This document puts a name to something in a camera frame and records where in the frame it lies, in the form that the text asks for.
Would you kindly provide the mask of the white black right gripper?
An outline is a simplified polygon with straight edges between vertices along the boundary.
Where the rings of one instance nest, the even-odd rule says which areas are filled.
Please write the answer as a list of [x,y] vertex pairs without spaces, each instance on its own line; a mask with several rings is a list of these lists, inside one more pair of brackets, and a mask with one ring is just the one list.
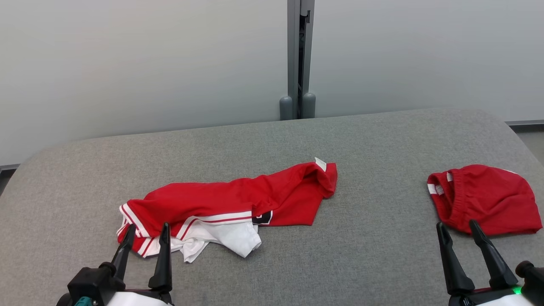
[[446,226],[439,222],[436,231],[442,260],[449,306],[530,306],[532,302],[522,295],[521,287],[515,287],[518,279],[507,263],[485,235],[476,220],[470,220],[469,226],[475,244],[480,248],[486,263],[490,288],[474,290],[470,279],[453,250],[453,240]]

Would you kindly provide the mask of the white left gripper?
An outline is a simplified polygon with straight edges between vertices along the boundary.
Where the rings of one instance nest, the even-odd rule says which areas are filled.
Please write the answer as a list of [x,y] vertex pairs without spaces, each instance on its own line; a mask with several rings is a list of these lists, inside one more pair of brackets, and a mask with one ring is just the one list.
[[[115,267],[114,277],[124,279],[128,255],[130,254],[136,232],[136,225],[128,225],[112,264]],[[158,238],[159,253],[155,273],[148,281],[151,290],[117,291],[104,304],[105,306],[174,306],[170,291],[172,290],[172,265],[170,225],[164,223]]]

